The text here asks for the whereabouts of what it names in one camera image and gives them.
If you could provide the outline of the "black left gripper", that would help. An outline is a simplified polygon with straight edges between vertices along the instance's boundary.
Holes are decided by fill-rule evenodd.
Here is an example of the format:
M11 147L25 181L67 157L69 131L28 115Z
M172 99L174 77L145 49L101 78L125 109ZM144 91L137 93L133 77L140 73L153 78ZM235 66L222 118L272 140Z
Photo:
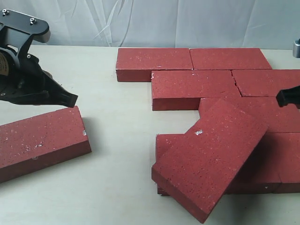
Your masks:
M16 105L62 105L73 108L78 96L65 90L29 53L0 49L0 99Z

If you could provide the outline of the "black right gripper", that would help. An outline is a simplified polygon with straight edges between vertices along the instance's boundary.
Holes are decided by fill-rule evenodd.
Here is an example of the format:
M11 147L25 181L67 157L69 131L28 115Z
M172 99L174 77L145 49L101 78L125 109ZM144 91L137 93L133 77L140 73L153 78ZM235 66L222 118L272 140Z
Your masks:
M296 107L300 106L300 86L293 88L280 90L276 95L276 100L279 107L287 106L288 104L293 104Z

